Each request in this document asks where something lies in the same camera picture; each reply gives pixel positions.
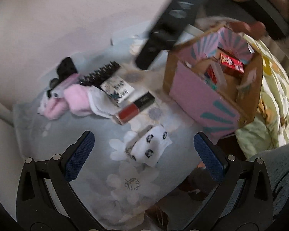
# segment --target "metal screw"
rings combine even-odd
[[[30,162],[32,162],[32,158],[31,158],[31,157],[27,158],[25,162],[26,162],[27,164],[29,164]]]
[[[235,160],[235,156],[233,156],[233,155],[228,155],[228,160],[234,161],[234,160]]]
[[[61,155],[56,154],[52,157],[55,161],[59,160],[61,158]]]
[[[263,160],[261,158],[257,158],[256,161],[259,163],[259,164],[262,164],[263,163]]]

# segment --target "small white box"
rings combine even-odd
[[[117,104],[126,100],[134,88],[119,76],[110,77],[102,85],[101,89]]]

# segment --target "lip gloss box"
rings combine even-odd
[[[131,93],[134,92],[134,88],[130,86],[125,80],[119,76],[113,76],[107,79],[102,85],[101,89],[119,105],[126,100]]]
[[[140,112],[148,108],[151,104],[154,103],[154,96],[149,92],[122,109],[116,116],[120,123],[123,125],[129,120],[133,119]]]

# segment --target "white cloth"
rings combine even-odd
[[[43,94],[42,100],[40,102],[40,106],[38,107],[38,114],[44,115],[44,111],[45,111],[45,108],[47,106],[48,100],[49,99],[48,99],[48,96],[47,96],[47,92],[45,92]]]
[[[110,98],[97,87],[91,86],[87,90],[89,104],[92,112],[96,115],[103,116],[105,118],[111,118],[118,113],[121,108],[115,106]]]
[[[136,162],[154,167],[170,144],[172,141],[168,133],[162,125],[158,125],[149,130],[133,146],[127,148],[126,153],[129,153]]]

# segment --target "open box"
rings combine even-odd
[[[219,55],[220,49],[233,53],[244,64],[236,78],[224,74],[227,85],[214,88],[201,75]],[[253,76],[247,89],[238,90]],[[204,131],[222,137],[253,122],[262,85],[262,57],[241,35],[224,25],[176,46],[168,53],[163,89]]]

